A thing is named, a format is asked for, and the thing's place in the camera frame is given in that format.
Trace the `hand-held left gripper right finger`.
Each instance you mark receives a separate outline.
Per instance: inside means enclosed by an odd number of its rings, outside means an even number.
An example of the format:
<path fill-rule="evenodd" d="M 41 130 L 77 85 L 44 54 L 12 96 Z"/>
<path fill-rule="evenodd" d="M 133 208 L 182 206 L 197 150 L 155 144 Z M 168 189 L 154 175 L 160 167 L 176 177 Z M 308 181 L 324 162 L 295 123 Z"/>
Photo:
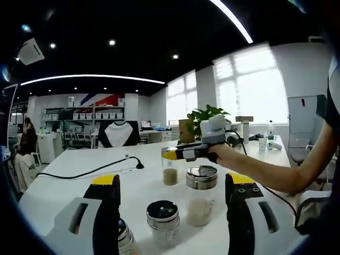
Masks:
<path fill-rule="evenodd" d="M 246 176 L 225 176 L 228 254 L 289 254 L 303 237 L 283 205 Z"/>

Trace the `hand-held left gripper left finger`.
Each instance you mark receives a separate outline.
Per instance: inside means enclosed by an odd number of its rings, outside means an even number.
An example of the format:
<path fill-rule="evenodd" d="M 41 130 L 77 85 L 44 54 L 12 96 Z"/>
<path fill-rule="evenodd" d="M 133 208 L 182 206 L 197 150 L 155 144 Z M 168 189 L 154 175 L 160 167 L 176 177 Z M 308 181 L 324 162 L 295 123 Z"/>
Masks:
<path fill-rule="evenodd" d="M 55 216 L 45 242 L 56 254 L 119 254 L 120 204 L 119 175 L 95 178 Z"/>

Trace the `person's right hand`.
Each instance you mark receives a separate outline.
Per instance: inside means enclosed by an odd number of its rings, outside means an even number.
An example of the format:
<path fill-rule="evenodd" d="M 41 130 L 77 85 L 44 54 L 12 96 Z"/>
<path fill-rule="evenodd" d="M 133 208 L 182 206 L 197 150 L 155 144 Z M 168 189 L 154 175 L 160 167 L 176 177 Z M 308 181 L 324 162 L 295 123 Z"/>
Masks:
<path fill-rule="evenodd" d="M 208 149 L 207 158 L 220 166 L 230 168 L 236 152 L 226 143 L 216 144 Z"/>

